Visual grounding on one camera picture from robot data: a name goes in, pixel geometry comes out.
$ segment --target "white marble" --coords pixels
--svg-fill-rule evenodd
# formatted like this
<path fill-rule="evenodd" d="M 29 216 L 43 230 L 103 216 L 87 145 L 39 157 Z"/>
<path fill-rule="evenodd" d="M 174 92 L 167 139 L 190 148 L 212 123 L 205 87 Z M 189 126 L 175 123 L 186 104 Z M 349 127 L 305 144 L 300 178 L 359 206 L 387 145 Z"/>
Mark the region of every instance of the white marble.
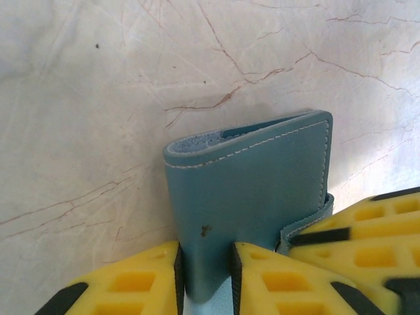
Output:
<path fill-rule="evenodd" d="M 336 210 L 420 185 L 418 0 L 0 3 L 2 314 L 175 239 L 179 137 L 324 109 Z"/>

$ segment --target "dark speck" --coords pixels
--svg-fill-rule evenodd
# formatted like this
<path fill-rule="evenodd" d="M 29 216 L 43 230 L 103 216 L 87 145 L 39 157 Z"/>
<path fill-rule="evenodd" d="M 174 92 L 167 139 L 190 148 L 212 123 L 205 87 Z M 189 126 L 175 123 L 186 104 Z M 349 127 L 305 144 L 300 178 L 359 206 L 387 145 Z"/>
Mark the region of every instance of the dark speck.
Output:
<path fill-rule="evenodd" d="M 210 225 L 203 225 L 201 227 L 201 237 L 204 238 L 213 228 Z"/>

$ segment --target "black edge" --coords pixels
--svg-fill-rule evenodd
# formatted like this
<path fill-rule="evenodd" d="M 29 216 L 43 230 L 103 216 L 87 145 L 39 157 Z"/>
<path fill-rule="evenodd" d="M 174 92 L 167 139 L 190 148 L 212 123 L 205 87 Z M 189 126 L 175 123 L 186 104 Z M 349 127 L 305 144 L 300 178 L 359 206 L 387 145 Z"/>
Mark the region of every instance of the black edge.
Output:
<path fill-rule="evenodd" d="M 305 246 L 322 243 L 333 243 L 348 241 L 350 239 L 351 228 L 336 228 L 334 230 L 326 230 L 299 234 L 290 239 L 292 246 Z"/>
<path fill-rule="evenodd" d="M 341 282 L 331 282 L 334 290 L 350 305 L 357 315 L 385 315 L 362 292 Z"/>
<path fill-rule="evenodd" d="M 61 289 L 35 315 L 65 315 L 88 286 L 79 282 Z"/>
<path fill-rule="evenodd" d="M 230 275 L 232 276 L 234 315 L 239 315 L 241 308 L 242 262 L 235 243 L 233 243 L 230 251 L 229 267 Z"/>
<path fill-rule="evenodd" d="M 185 292 L 185 279 L 184 270 L 182 269 L 182 248 L 178 245 L 177 256 L 173 264 L 173 270 L 175 272 L 175 294 L 177 296 L 177 310 L 178 315 L 182 315 L 184 312 L 184 292 Z"/>
<path fill-rule="evenodd" d="M 420 186 L 419 187 L 414 187 L 414 188 L 408 188 L 408 189 L 404 189 L 404 190 L 399 190 L 397 192 L 389 192 L 387 194 L 378 195 L 378 196 L 370 198 L 370 200 L 371 201 L 385 200 L 385 199 L 390 199 L 390 198 L 415 194 L 417 192 L 420 192 Z"/>
<path fill-rule="evenodd" d="M 420 278 L 392 278 L 384 286 L 400 296 L 400 315 L 420 314 Z"/>

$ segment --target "teal leather wallet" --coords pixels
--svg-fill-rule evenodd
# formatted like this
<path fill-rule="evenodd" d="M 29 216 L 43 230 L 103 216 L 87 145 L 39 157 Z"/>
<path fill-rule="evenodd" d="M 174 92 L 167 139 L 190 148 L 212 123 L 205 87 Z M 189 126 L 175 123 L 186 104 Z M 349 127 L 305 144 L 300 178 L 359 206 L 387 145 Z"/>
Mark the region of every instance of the teal leather wallet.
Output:
<path fill-rule="evenodd" d="M 232 242 L 287 253 L 288 240 L 332 213 L 333 119 L 311 111 L 189 136 L 165 147 L 184 252 L 186 313 L 233 314 Z"/>

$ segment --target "light blue surface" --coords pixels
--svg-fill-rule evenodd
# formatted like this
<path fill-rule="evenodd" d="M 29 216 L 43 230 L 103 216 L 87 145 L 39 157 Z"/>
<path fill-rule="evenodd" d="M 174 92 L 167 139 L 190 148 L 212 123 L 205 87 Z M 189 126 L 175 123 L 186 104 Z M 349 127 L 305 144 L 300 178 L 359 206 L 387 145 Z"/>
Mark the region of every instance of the light blue surface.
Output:
<path fill-rule="evenodd" d="M 232 314 L 226 285 L 232 242 L 273 250 L 285 226 L 322 211 L 331 128 L 330 113 L 313 111 L 191 136 L 164 149 L 194 314 Z"/>

